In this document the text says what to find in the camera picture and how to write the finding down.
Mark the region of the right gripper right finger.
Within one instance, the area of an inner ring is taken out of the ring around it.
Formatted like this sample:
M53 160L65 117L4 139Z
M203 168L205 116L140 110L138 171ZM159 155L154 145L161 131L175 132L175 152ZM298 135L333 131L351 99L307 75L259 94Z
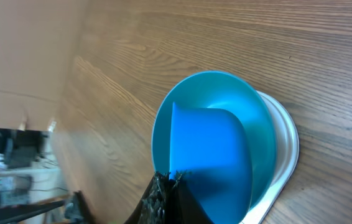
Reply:
M168 181L165 224L213 224L187 186L188 172L176 171Z

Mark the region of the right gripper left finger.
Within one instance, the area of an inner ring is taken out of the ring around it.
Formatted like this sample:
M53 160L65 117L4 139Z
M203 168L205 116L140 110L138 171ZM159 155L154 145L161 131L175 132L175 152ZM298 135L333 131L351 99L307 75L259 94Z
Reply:
M169 172L154 172L143 196L124 224L165 223L166 202L170 191L169 175Z

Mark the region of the blue plastic measuring scoop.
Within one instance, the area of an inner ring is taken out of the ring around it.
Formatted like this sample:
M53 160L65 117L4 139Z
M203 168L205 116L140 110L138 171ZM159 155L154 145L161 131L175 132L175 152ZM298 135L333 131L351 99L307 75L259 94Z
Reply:
M252 197L252 162L243 125L233 113L174 104L170 171L183 173L213 223L239 223L246 216Z

